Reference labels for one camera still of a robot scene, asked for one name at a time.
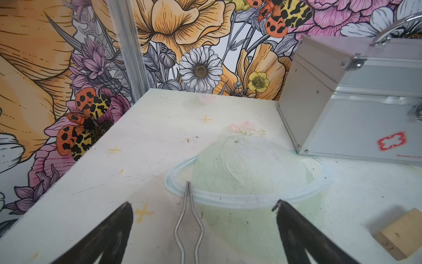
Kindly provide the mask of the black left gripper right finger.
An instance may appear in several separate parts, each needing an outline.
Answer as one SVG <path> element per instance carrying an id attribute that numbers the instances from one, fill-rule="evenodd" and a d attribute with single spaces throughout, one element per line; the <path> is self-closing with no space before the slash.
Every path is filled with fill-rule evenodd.
<path id="1" fill-rule="evenodd" d="M 289 264 L 359 264 L 333 243 L 287 201 L 279 200 L 272 208 L 282 246 Z"/>

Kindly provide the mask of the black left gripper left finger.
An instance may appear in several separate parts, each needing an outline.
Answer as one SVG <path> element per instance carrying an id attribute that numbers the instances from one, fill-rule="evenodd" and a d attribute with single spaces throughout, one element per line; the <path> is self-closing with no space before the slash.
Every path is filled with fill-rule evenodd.
<path id="1" fill-rule="evenodd" d="M 129 202 L 123 203 L 53 263 L 122 263 L 133 220 L 134 213 L 131 204 Z"/>

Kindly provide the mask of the natural wood plank block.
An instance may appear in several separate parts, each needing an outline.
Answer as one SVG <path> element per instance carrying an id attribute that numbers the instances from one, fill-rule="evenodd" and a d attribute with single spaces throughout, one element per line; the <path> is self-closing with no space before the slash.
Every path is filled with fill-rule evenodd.
<path id="1" fill-rule="evenodd" d="M 381 216 L 373 238 L 396 261 L 402 261 L 422 247 L 422 212 L 393 210 Z"/>

